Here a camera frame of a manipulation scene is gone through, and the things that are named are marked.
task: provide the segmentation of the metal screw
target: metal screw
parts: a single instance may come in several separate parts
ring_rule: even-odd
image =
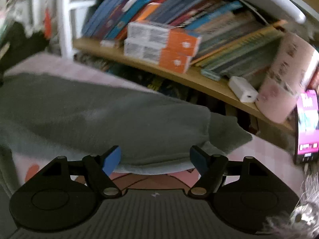
[[[117,193],[119,193],[119,190],[117,188],[111,187],[111,188],[104,189],[103,193],[108,196],[114,196]]]
[[[202,187],[195,187],[195,188],[192,188],[191,191],[190,191],[192,194],[194,195],[205,195],[207,193],[206,189],[202,188]]]

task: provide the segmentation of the phone screen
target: phone screen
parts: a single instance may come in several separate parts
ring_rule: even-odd
[[[307,90],[297,101],[298,141],[296,153],[299,162],[316,160],[319,149],[319,110],[317,92]]]

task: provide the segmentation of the bookshelf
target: bookshelf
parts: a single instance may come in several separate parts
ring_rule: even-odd
[[[147,63],[132,57],[127,57],[123,54],[123,48],[108,48],[100,45],[99,41],[89,38],[79,38],[73,41],[73,47],[106,59],[114,60],[169,80],[181,83],[190,88],[198,90],[213,96],[221,101],[224,101],[236,108],[239,108],[258,119],[261,119],[285,132],[294,133],[294,128],[285,121],[282,124],[277,124],[267,119],[256,107],[254,103],[242,103],[235,94],[230,90],[226,80],[214,81],[200,74],[200,68],[191,67],[187,73],[176,73],[165,68],[160,68],[155,64]]]

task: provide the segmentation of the orange and white box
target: orange and white box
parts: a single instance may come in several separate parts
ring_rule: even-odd
[[[197,54],[202,40],[201,35],[194,31],[146,20],[129,23],[128,38],[156,43],[162,48],[191,57]]]
[[[129,38],[124,41],[124,55],[145,60],[179,73],[186,73],[192,60],[191,56],[162,48],[156,43]]]

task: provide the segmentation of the row of books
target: row of books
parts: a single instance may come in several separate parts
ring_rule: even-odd
[[[238,0],[104,0],[83,35],[117,41],[128,37],[127,55],[177,72],[194,64],[204,76],[219,80],[271,64],[282,32],[266,25]],[[174,33],[184,35],[178,36],[180,48],[167,43]],[[189,46],[187,40],[196,41],[191,53],[183,48]]]

